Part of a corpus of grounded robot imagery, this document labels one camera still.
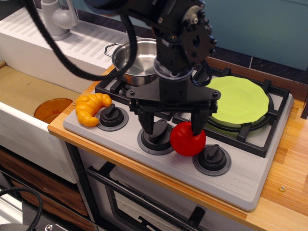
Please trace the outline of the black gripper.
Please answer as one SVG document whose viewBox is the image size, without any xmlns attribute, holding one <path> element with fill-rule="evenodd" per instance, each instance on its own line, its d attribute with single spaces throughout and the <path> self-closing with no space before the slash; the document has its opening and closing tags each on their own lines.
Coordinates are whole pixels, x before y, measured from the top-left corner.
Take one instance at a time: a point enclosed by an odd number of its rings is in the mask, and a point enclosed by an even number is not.
<svg viewBox="0 0 308 231">
<path fill-rule="evenodd" d="M 152 135 L 156 113 L 191 113 L 193 136 L 201 134 L 208 116 L 217 111 L 218 90 L 196 86 L 191 80 L 166 81 L 161 78 L 127 91 L 129 108 L 138 115 L 143 130 Z"/>
</svg>

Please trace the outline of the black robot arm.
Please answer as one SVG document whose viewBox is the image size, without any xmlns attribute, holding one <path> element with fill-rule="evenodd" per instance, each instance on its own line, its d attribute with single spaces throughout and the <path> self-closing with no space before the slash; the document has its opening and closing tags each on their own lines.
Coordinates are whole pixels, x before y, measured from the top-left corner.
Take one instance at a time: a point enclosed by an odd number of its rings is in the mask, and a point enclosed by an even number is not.
<svg viewBox="0 0 308 231">
<path fill-rule="evenodd" d="M 202 92 L 212 71 L 206 57 L 215 51 L 216 40 L 205 17 L 202 0 L 89 0 L 88 7 L 102 15 L 119 15 L 128 33 L 130 55 L 115 73 L 124 74 L 135 61 L 137 39 L 131 18 L 152 27 L 156 37 L 154 71 L 157 79 L 137 87 L 130 95 L 130 110 L 147 134 L 154 130 L 156 112 L 190 112 L 193 135 L 199 135 L 207 118 L 217 110 L 219 93 Z"/>
</svg>

